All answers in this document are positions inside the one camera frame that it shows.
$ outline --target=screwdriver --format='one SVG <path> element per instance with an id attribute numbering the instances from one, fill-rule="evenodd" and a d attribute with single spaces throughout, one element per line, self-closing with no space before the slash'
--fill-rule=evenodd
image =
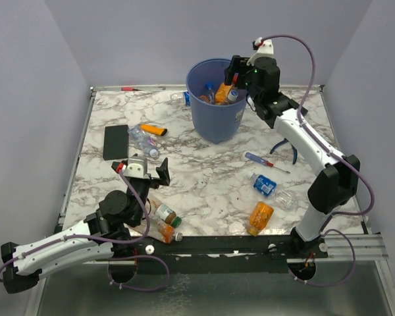
<path id="1" fill-rule="evenodd" d="M 250 159 L 252 161 L 255 161 L 256 163 L 260 163 L 261 165 L 265 165 L 265 166 L 268 166 L 268 167 L 274 167 L 274 168 L 277 168 L 278 170 L 284 171 L 285 173 L 288 173 L 288 174 L 291 173 L 290 171 L 286 171 L 286 170 L 283 170 L 281 168 L 278 168 L 278 167 L 274 166 L 274 164 L 270 163 L 268 160 L 264 160 L 264 158 L 260 158 L 259 156 L 254 155 L 252 153 L 247 152 L 246 153 L 246 158 L 248 158 L 248 159 Z"/>

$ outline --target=marble table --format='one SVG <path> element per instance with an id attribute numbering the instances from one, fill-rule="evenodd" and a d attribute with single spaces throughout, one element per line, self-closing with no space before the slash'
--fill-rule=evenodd
<path id="1" fill-rule="evenodd" d="M 156 176 L 155 167 L 164 158 L 169 158 L 171 185 L 160 187 L 153 193 L 183 218 L 178 230 L 184 235 L 246 234 L 246 224 L 256 203 L 271 202 L 252 188 L 250 175 L 253 172 L 276 181 L 278 187 L 286 190 L 296 201 L 298 207 L 295 209 L 282 209 L 281 205 L 273 204 L 275 212 L 262 232 L 288 234 L 305 213 L 307 190 L 315 179 L 304 158 L 299 155 L 296 165 L 292 165 L 289 144 L 269 155 L 269 150 L 283 137 L 271 130 L 249 107 L 231 140 L 219 145 L 203 140 L 194 130 L 190 108 L 173 106 L 169 102 L 172 92 L 97 92 L 63 228 L 93 213 L 98 202 L 110 191 L 126 189 L 111 169 L 111 161 L 102 159 L 104 128 L 148 123 L 169 130 L 163 137 L 153 136 L 160 156 L 156 160 L 148 160 L 148 170 Z M 300 101 L 304 90 L 285 89 L 283 92 Z M 321 94 L 313 90 L 305 107 L 309 110 L 307 121 L 335 145 Z M 141 153 L 132 142 L 129 151 L 130 155 Z M 246 151 L 267 158 L 291 173 L 248 161 L 244 158 Z M 342 209 L 355 212 L 355 201 L 351 199 Z M 337 216 L 328 227 L 348 234 L 363 232 L 359 217 Z"/>

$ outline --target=gray floor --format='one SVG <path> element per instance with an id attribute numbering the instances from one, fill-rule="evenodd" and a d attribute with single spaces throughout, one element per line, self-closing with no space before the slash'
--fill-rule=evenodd
<path id="1" fill-rule="evenodd" d="M 339 280 L 349 266 L 318 264 L 314 280 Z M 39 315 L 391 315 L 374 262 L 359 262 L 352 279 L 334 288 L 304 286 L 290 275 L 267 273 L 174 275 L 168 289 L 150 294 L 109 286 L 106 270 L 106 265 L 79 265 L 52 275 Z M 155 286 L 159 277 L 133 281 Z"/>

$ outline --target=blue pliers handle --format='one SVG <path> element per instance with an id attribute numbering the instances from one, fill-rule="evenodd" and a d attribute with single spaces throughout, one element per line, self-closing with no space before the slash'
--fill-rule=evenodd
<path id="1" fill-rule="evenodd" d="M 269 152 L 271 155 L 274 153 L 275 150 L 278 149 L 278 147 L 287 144 L 289 141 L 284 138 L 284 140 L 281 140 L 279 143 L 277 143 L 277 145 L 275 145 L 274 147 L 272 147 L 271 151 Z M 293 158 L 292 158 L 292 164 L 295 165 L 297 162 L 297 149 L 290 143 L 291 147 L 292 147 L 292 154 L 293 154 Z"/>

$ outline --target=blue bucket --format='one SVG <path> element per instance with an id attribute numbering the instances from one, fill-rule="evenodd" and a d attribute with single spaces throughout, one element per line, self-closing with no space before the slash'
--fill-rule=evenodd
<path id="1" fill-rule="evenodd" d="M 218 90 L 224 82 L 224 70 L 229 65 L 228 59 L 208 59 L 194 66 L 186 77 L 193 125 L 200 136 L 214 144 L 233 137 L 246 108 L 245 90 L 238 90 L 238 101 L 230 105 L 212 105 L 198 99 L 205 93 L 205 85 L 208 82 L 213 84 L 215 91 Z"/>

